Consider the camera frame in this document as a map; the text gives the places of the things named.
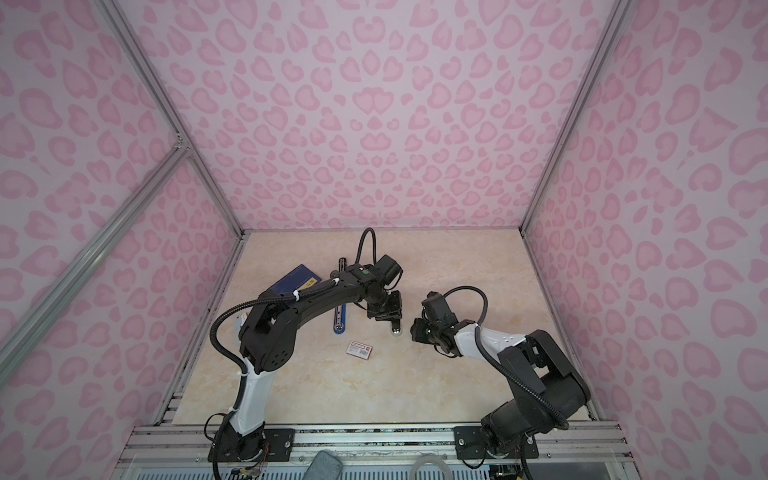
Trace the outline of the aluminium front rail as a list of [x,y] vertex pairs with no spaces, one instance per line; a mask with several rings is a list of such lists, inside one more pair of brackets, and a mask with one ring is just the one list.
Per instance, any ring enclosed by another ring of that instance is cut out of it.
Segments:
[[[139,427],[129,438],[115,479],[301,479],[320,451],[344,465],[342,479],[408,479],[421,455],[441,456],[454,479],[521,479],[519,459],[460,460],[452,429],[471,423],[296,424],[285,462],[221,463],[207,460],[211,429],[200,425]],[[535,437],[537,459],[526,459],[536,479],[636,479],[635,460],[620,427],[576,421],[566,431]]]

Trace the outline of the aluminium corner frame post left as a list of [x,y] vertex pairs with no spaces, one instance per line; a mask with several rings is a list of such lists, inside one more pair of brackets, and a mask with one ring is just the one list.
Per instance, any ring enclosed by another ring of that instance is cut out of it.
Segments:
[[180,112],[171,99],[160,75],[156,71],[148,55],[143,49],[139,37],[130,25],[118,1],[94,2],[112,30],[117,43],[127,56],[134,70],[142,81],[147,93],[158,107],[163,119],[175,135],[180,146],[187,151],[188,157],[199,176],[203,186],[211,196],[213,203],[223,215],[226,223],[237,238],[245,237],[245,229],[237,219],[233,208],[226,199],[222,188],[215,180],[211,169],[204,161],[197,145],[193,141],[188,128],[181,118]]

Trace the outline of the dark blue booklet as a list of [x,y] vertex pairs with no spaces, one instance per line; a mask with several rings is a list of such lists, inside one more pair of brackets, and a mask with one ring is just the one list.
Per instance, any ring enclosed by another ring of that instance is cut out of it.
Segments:
[[321,281],[322,278],[319,275],[304,264],[300,264],[271,285],[266,292],[270,295],[291,295],[294,290],[303,290]]

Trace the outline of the grey cloth pad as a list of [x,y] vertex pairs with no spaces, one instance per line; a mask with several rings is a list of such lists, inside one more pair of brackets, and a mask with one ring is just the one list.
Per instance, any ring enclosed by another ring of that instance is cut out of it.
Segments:
[[305,471],[303,480],[339,480],[344,469],[343,463],[328,453],[318,452]]

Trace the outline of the red white staple box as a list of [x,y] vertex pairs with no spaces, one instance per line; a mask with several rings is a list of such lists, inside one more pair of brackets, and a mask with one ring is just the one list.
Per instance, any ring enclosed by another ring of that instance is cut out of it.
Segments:
[[369,360],[371,357],[372,351],[373,351],[372,346],[358,342],[358,341],[350,341],[346,348],[347,355],[350,355],[352,357],[362,359],[362,360]]

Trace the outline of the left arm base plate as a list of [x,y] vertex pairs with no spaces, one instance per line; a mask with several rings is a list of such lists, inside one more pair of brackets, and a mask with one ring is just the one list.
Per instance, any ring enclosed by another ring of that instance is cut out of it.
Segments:
[[214,435],[207,459],[211,463],[285,462],[290,459],[294,437],[294,429],[264,427],[241,435],[227,424]]

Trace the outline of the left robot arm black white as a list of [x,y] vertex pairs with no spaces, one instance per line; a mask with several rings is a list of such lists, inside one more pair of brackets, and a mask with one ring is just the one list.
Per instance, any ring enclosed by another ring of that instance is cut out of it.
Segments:
[[388,309],[387,302],[393,294],[389,286],[401,275],[400,269],[381,273],[355,265],[312,287],[258,298],[238,334],[240,385],[229,419],[234,431],[247,436],[264,426],[273,377],[290,360],[298,330],[310,320],[363,301],[371,317],[399,322],[402,314]]

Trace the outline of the aluminium corner frame post right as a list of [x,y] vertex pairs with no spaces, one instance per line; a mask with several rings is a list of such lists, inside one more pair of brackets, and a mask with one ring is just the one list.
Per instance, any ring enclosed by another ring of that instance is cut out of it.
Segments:
[[577,130],[580,119],[599,84],[600,78],[609,63],[610,56],[615,50],[616,45],[626,28],[626,24],[631,19],[636,4],[636,1],[620,0],[615,1],[612,5],[605,27],[598,37],[596,48],[589,62],[586,64],[584,75],[582,76],[574,97],[570,102],[563,124],[558,132],[555,143],[550,151],[550,155],[545,163],[542,175],[534,189],[531,202],[523,217],[519,228],[522,238],[525,238],[532,228],[535,216],[543,201],[555,170],[563,158],[565,149],[573,137],[573,134]]

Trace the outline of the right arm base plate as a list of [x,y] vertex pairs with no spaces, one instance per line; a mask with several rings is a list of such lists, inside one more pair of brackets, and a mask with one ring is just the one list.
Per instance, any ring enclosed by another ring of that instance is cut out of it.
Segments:
[[499,436],[488,427],[457,426],[452,429],[456,457],[460,460],[537,459],[539,449],[535,438],[523,433]]

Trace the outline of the white tube loop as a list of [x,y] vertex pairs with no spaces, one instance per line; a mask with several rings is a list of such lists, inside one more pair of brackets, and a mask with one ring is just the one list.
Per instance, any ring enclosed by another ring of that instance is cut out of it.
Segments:
[[409,480],[420,479],[420,473],[427,469],[428,473],[435,473],[438,479],[453,480],[454,475],[447,462],[438,455],[427,454],[418,457],[409,469]]

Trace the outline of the aluminium corner frame post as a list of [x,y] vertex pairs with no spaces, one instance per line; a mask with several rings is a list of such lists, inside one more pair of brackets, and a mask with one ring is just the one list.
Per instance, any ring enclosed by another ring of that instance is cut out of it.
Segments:
[[193,141],[188,128],[181,118],[180,112],[171,99],[160,75],[156,71],[148,55],[143,49],[139,37],[130,25],[118,1],[94,2],[112,30],[117,43],[127,56],[134,70],[142,81],[147,93],[158,107],[163,119],[175,135],[180,146],[187,151],[188,157],[199,176],[203,186],[211,196],[213,203],[223,215],[226,223],[237,238],[245,237],[245,229],[237,219],[233,208],[226,199],[222,188],[215,180],[211,169],[204,161],[197,145]]
[[636,4],[636,1],[620,0],[615,1],[612,5],[605,27],[598,37],[596,48],[589,62],[586,64],[584,75],[582,76],[574,97],[570,102],[563,124],[558,132],[555,143],[550,151],[550,155],[545,163],[542,175],[534,189],[531,202],[523,217],[519,228],[522,238],[525,238],[532,228],[535,216],[543,201],[555,170],[563,158],[565,149],[573,137],[573,134],[577,130],[580,119],[599,84],[600,78],[609,63],[610,56],[615,50],[616,45],[626,28],[626,24],[631,19]]

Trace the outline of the aluminium diagonal frame bar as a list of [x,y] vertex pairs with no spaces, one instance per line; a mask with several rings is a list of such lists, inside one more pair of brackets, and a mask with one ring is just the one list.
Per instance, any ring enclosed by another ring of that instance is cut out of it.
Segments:
[[24,315],[1,346],[1,384],[6,385],[79,294],[96,270],[122,241],[187,159],[188,144],[180,142],[143,181],[105,226],[67,266],[58,280]]

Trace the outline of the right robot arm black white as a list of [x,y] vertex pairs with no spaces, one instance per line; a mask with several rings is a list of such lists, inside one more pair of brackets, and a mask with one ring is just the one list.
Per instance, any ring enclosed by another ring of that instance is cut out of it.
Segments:
[[576,367],[544,330],[505,334],[458,321],[449,308],[440,307],[425,308],[410,334],[414,342],[431,345],[450,358],[487,362],[509,384],[512,399],[485,415],[467,439],[457,440],[462,460],[529,454],[535,435],[568,429],[570,417],[591,400]]

